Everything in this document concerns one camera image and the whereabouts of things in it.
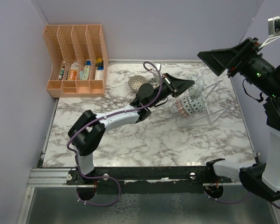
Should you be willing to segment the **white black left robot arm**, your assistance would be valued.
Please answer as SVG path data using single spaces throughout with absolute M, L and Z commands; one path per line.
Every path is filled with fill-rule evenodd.
M 168 73 L 161 77 L 160 85 L 154 88 L 149 83 L 139 87 L 136 98 L 127 106 L 108 113 L 85 111 L 68 132 L 68 144 L 74 147 L 78 167 L 77 178 L 83 184 L 89 184 L 94 177 L 93 152 L 98 148 L 105 133 L 128 124 L 144 121 L 150 114 L 149 108 L 162 105 L 169 95 L 178 97 L 194 85 L 192 80 L 175 78 Z

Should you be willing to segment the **red zigzag pattern bowl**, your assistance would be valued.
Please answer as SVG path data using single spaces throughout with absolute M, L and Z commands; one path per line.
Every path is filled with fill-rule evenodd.
M 204 81 L 198 75 L 190 74 L 187 78 L 194 81 L 194 84 L 188 89 L 189 96 L 191 99 L 197 99 L 202 95 L 204 91 Z

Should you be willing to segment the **red quatrefoil pattern bowl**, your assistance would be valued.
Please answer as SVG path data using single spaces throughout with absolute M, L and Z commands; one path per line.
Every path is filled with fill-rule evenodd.
M 177 99 L 174 102 L 174 106 L 176 107 L 176 112 L 178 112 L 178 114 L 182 117 L 182 118 L 186 118 L 188 116 L 188 113 L 185 111 L 183 105 L 182 105 L 182 101 L 181 99 Z

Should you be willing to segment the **blue triangle pattern bowl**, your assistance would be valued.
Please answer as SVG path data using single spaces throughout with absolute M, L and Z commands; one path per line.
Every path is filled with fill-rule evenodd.
M 185 110 L 185 112 L 189 115 L 193 115 L 195 113 L 194 109 L 192 108 L 191 104 L 190 104 L 190 100 L 188 97 L 182 97 L 181 98 L 181 103 L 182 103 L 182 107 Z

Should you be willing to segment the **brown flower pattern bowl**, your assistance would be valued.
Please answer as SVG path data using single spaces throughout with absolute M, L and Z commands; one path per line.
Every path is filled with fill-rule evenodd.
M 148 82 L 148 80 L 144 76 L 134 75 L 134 76 L 129 77 L 128 86 L 132 90 L 138 91 L 140 86 L 147 83 L 147 82 Z

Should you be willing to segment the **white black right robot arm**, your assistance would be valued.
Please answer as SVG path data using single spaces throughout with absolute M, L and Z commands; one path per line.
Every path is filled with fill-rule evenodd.
M 215 75 L 231 79 L 251 144 L 264 153 L 250 166 L 217 161 L 205 170 L 205 178 L 239 180 L 249 192 L 274 202 L 280 200 L 280 64 L 265 60 L 261 48 L 257 38 L 247 38 L 231 48 L 198 53 Z

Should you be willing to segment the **green leaf pattern bowl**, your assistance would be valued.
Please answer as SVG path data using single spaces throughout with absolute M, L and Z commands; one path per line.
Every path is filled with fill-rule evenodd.
M 152 77 L 148 80 L 148 83 L 153 86 L 153 88 L 157 88 L 160 85 L 160 81 L 155 77 Z

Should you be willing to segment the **red diamond pattern bowl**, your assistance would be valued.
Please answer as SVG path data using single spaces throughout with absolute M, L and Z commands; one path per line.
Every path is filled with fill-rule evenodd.
M 201 113 L 205 108 L 204 100 L 201 97 L 191 100 L 190 105 L 195 113 Z

